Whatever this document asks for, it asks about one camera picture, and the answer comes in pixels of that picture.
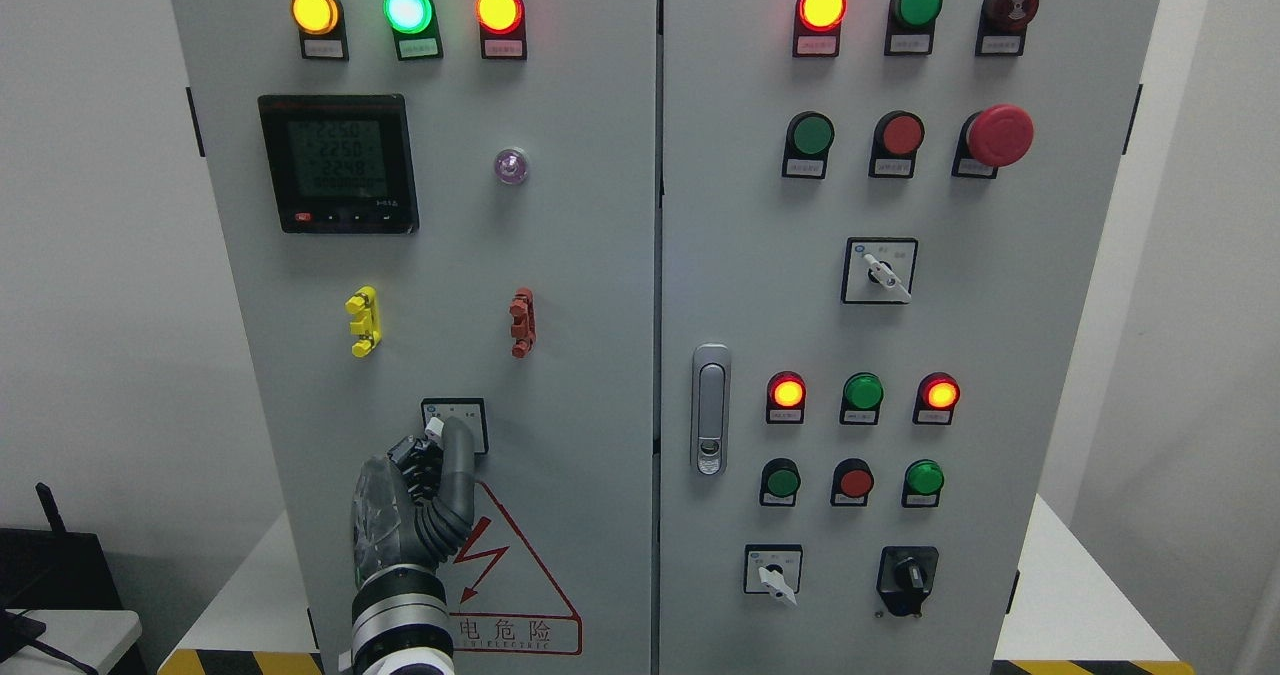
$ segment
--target digital power meter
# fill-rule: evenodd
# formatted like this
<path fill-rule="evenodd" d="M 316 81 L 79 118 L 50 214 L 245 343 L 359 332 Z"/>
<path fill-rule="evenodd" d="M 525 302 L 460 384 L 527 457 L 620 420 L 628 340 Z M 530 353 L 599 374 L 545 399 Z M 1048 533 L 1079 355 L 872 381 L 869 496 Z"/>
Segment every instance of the digital power meter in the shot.
<path fill-rule="evenodd" d="M 402 95 L 264 95 L 257 109 L 280 229 L 417 229 Z"/>

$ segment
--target gray metal panel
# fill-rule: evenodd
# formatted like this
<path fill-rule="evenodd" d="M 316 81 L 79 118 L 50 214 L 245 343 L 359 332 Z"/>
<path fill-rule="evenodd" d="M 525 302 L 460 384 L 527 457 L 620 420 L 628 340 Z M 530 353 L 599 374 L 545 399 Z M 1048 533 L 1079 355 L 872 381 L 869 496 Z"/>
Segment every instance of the gray metal panel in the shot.
<path fill-rule="evenodd" d="M 342 0 L 349 63 L 298 56 L 289 0 L 173 1 L 326 670 L 349 644 L 360 464 L 436 396 L 486 398 L 479 475 L 585 630 L 579 657 L 461 653 L 460 670 L 646 671 L 657 0 L 525 0 L 527 63 L 480 59 L 474 0 L 434 0 L 444 59 L 419 63 L 396 60 L 381 0 Z M 417 234 L 280 232 L 255 100 L 329 92 L 404 95 Z M 492 172 L 508 146 L 531 160 L 520 187 Z M 343 302 L 362 284 L 385 339 L 356 360 Z M 521 286 L 540 337 L 517 361 Z M 471 583 L 447 580 L 456 603 Z"/>
<path fill-rule="evenodd" d="M 660 653 L 664 672 L 984 674 L 1071 351 L 1157 0 L 1041 0 L 1023 58 L 977 59 L 982 0 L 946 0 L 933 55 L 882 56 L 888 0 L 850 0 L 841 55 L 790 56 L 795 0 L 666 0 Z M 1028 109 L 1030 154 L 998 179 L 950 177 L 965 118 Z M 832 118 L 826 181 L 778 177 L 791 115 Z M 924 119 L 910 181 L 867 177 L 884 113 Z M 906 306 L 842 305 L 849 237 L 919 238 Z M 689 465 L 690 357 L 733 351 L 732 457 Z M 803 425 L 765 425 L 771 375 L 809 387 Z M 837 424 L 845 379 L 886 387 L 881 424 Z M 920 379 L 963 392 L 951 427 L 911 425 Z M 791 457 L 794 508 L 756 503 L 760 468 Z M 828 506 L 845 457 L 870 505 Z M 941 507 L 904 510 L 919 457 Z M 742 594 L 746 543 L 804 547 L 787 610 Z M 924 617 L 874 617 L 884 546 L 941 552 Z"/>

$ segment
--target yellow terminal block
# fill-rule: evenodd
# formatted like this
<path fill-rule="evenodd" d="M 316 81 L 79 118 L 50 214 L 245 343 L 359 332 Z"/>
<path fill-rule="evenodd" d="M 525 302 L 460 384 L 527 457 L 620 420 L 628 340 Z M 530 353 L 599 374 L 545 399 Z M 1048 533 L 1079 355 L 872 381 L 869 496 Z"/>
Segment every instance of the yellow terminal block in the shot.
<path fill-rule="evenodd" d="M 351 315 L 348 330 L 356 336 L 351 352 L 365 357 L 383 342 L 383 323 L 378 315 L 378 291 L 365 286 L 347 298 L 347 314 Z"/>

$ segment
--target green indicator light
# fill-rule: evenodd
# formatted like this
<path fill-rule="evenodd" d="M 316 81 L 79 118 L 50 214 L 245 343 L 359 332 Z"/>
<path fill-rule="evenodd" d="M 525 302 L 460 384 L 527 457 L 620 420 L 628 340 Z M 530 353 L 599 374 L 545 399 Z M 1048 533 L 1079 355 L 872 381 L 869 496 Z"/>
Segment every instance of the green indicator light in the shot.
<path fill-rule="evenodd" d="M 431 0 L 383 0 L 383 13 L 396 32 L 416 35 L 431 24 Z"/>
<path fill-rule="evenodd" d="M 769 474 L 764 489 L 773 497 L 791 497 L 800 489 L 800 478 L 791 470 L 776 470 Z"/>
<path fill-rule="evenodd" d="M 800 120 L 791 133 L 791 142 L 795 142 L 796 150 L 805 155 L 817 155 L 827 150 L 835 138 L 836 131 L 831 123 L 818 115 L 809 115 Z"/>
<path fill-rule="evenodd" d="M 942 482 L 942 468 L 932 460 L 922 460 L 906 470 L 906 487 L 916 494 L 937 494 Z"/>
<path fill-rule="evenodd" d="M 860 373 L 845 383 L 845 402 L 858 410 L 874 410 L 884 400 L 884 386 L 877 375 Z"/>
<path fill-rule="evenodd" d="M 942 13 L 942 0 L 895 0 L 897 20 L 909 28 L 923 28 Z"/>

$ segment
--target lightning bolt symbol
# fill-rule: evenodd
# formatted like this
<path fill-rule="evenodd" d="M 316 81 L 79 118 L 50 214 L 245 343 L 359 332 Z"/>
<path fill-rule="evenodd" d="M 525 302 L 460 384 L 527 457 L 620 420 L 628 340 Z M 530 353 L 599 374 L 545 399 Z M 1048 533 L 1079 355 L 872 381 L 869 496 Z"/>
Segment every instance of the lightning bolt symbol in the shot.
<path fill-rule="evenodd" d="M 489 571 L 493 570 L 494 565 L 498 565 L 498 561 L 502 560 L 502 556 L 507 555 L 508 548 L 511 548 L 511 546 L 503 546 L 493 549 L 486 549 L 484 552 L 476 552 L 475 555 L 470 553 L 471 547 L 476 544 L 476 541 L 479 541 L 481 535 L 484 535 L 484 532 L 489 529 L 490 524 L 493 524 L 493 520 L 481 516 L 480 520 L 476 523 L 475 529 L 471 530 L 471 537 L 467 538 L 467 542 L 462 546 L 462 549 L 458 551 L 457 557 L 453 557 L 454 565 L 457 565 L 458 562 L 467 562 L 468 560 L 480 560 L 481 557 L 490 557 L 490 556 L 493 557 L 493 560 L 489 561 L 489 565 L 486 565 L 485 569 L 480 573 L 480 576 L 476 578 L 476 581 L 471 583 L 470 588 L 462 588 L 462 599 L 461 602 L 458 602 L 458 605 L 462 605 L 463 602 L 467 602 L 468 599 L 480 594 L 476 590 L 476 588 L 480 587 L 480 580 L 485 579 L 485 575 L 488 575 Z"/>

